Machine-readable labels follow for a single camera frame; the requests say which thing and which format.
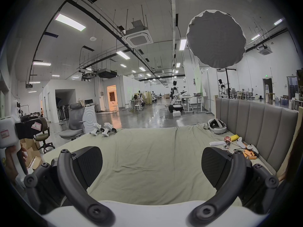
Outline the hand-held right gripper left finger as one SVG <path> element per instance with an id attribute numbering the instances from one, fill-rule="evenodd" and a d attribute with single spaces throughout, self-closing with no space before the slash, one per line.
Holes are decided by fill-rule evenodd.
<path id="1" fill-rule="evenodd" d="M 102 165 L 102 153 L 96 146 L 75 152 L 62 149 L 51 164 L 42 163 L 24 178 L 31 206 L 40 214 L 62 206 L 73 206 L 93 224 L 112 226 L 115 222 L 112 210 L 87 192 L 101 172 Z"/>

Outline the person's left hand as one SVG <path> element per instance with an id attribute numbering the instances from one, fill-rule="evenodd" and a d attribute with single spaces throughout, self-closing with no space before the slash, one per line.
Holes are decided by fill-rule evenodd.
<path id="1" fill-rule="evenodd" d="M 24 163 L 26 163 L 28 154 L 26 148 L 20 143 L 21 145 L 21 152 L 22 152 L 22 160 Z M 5 163 L 5 172 L 10 180 L 10 182 L 15 186 L 16 182 L 15 179 L 18 175 L 18 172 L 14 166 L 13 159 L 12 159 L 12 153 L 15 151 L 16 146 L 9 146 L 5 149 L 5 155 L 6 155 L 6 163 Z"/>

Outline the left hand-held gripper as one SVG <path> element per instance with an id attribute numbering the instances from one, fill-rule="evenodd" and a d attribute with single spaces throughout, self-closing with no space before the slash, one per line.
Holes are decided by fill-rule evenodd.
<path id="1" fill-rule="evenodd" d="M 6 117 L 0 120 L 0 147 L 6 149 L 14 146 L 11 156 L 17 170 L 18 177 L 28 174 L 25 163 L 21 162 L 21 139 L 33 139 L 42 132 L 42 121 L 39 118 L 27 118 L 17 121 L 14 117 Z"/>

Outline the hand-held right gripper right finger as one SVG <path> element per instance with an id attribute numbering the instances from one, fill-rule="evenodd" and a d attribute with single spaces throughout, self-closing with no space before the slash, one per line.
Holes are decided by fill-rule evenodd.
<path id="1" fill-rule="evenodd" d="M 267 214 L 279 180 L 261 164 L 252 165 L 244 154 L 207 147 L 202 154 L 202 171 L 216 194 L 188 215 L 192 226 L 206 226 L 218 219 L 237 199 L 256 214 Z"/>

